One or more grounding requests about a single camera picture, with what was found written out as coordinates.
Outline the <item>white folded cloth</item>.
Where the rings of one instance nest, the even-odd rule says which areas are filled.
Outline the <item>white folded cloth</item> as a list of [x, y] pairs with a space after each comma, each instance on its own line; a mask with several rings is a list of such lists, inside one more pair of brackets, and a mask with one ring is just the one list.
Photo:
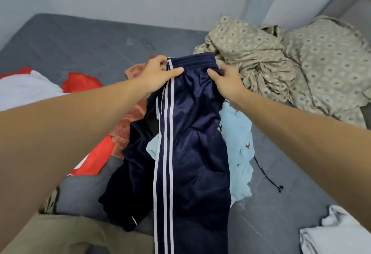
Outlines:
[[338, 205], [328, 208], [321, 225], [299, 230], [303, 254], [371, 254], [371, 233]]

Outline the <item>beige patterned bedsheet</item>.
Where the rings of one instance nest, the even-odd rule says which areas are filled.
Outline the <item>beige patterned bedsheet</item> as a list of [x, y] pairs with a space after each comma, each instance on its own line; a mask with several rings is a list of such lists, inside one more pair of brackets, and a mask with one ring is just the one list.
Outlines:
[[371, 130], [371, 46], [350, 24], [319, 16], [286, 32], [222, 16], [195, 47], [201, 53], [236, 66], [252, 92]]

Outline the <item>person's khaki trousers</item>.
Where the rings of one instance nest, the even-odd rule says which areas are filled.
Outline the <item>person's khaki trousers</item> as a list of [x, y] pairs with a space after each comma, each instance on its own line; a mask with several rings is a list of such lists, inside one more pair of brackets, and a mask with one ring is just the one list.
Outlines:
[[86, 254], [92, 245], [110, 254], [154, 254], [149, 235], [83, 216], [38, 213], [0, 254]]

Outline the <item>person's left hand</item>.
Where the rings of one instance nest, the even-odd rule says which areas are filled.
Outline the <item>person's left hand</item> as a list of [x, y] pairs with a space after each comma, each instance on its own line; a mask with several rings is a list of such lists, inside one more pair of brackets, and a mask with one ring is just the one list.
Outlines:
[[168, 58], [164, 55], [153, 57], [147, 62], [143, 72], [137, 77], [142, 98], [149, 97], [167, 82], [164, 81], [167, 64]]

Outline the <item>salmon orange towel cloth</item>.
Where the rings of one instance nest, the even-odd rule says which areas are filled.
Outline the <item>salmon orange towel cloth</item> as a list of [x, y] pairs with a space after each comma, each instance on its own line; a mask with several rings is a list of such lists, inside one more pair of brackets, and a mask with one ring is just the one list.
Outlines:
[[141, 99], [110, 131], [109, 136], [114, 144], [112, 156], [124, 159], [122, 150], [128, 145], [130, 137], [130, 125], [142, 120], [146, 113], [146, 98]]

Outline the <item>light blue garment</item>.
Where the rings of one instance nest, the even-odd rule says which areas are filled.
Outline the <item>light blue garment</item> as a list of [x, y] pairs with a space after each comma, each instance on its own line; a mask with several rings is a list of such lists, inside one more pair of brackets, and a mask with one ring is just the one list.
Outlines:
[[229, 100], [224, 99], [219, 111], [221, 133], [227, 149], [230, 172], [230, 208], [244, 198], [251, 197], [249, 183], [253, 175], [250, 161], [255, 156], [252, 122], [242, 112], [234, 109]]

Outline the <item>person's left forearm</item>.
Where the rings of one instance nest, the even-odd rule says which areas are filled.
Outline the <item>person's left forearm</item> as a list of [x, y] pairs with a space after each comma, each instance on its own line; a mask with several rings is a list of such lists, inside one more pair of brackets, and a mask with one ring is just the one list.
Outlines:
[[0, 252], [147, 93], [133, 79], [0, 112]]

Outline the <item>grey mattress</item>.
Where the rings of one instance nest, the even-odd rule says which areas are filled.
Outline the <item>grey mattress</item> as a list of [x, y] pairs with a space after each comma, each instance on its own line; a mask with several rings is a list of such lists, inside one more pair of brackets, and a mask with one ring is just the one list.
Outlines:
[[[70, 72], [103, 85], [127, 79], [132, 65], [152, 55], [193, 53], [208, 31], [138, 25], [58, 14], [37, 14], [0, 47], [0, 74], [31, 67], [62, 85]], [[252, 160], [252, 196], [229, 213], [229, 254], [302, 254], [299, 230], [321, 225], [331, 205], [320, 188], [255, 125], [253, 146], [261, 167], [284, 190], [279, 193]]]

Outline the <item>white garment with red edge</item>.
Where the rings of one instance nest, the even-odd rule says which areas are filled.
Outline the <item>white garment with red edge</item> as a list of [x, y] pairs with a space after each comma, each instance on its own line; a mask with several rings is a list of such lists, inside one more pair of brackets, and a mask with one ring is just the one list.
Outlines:
[[60, 86], [30, 68], [0, 75], [0, 112], [64, 95]]

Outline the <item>navy white-striped track pants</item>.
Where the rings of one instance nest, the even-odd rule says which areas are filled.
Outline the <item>navy white-striped track pants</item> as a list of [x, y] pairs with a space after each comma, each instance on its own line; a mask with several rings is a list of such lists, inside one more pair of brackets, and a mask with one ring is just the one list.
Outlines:
[[154, 254], [228, 254], [231, 204], [224, 98], [207, 74], [212, 53], [169, 58], [183, 68], [151, 94], [129, 128], [123, 164], [99, 198], [109, 222], [133, 231], [153, 211]]

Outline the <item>person's right forearm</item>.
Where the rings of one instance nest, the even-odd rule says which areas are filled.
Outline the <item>person's right forearm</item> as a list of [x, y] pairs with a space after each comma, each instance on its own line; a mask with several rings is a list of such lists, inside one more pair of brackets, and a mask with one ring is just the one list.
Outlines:
[[270, 101], [228, 98], [318, 186], [371, 232], [371, 131]]

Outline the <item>person's right hand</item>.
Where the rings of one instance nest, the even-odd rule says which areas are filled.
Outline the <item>person's right hand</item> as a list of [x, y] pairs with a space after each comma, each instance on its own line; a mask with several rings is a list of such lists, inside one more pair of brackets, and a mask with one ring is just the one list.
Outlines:
[[223, 65], [220, 70], [223, 72], [224, 78], [220, 85], [216, 85], [218, 91], [233, 108], [243, 111], [248, 90], [240, 79], [238, 69], [235, 66]]

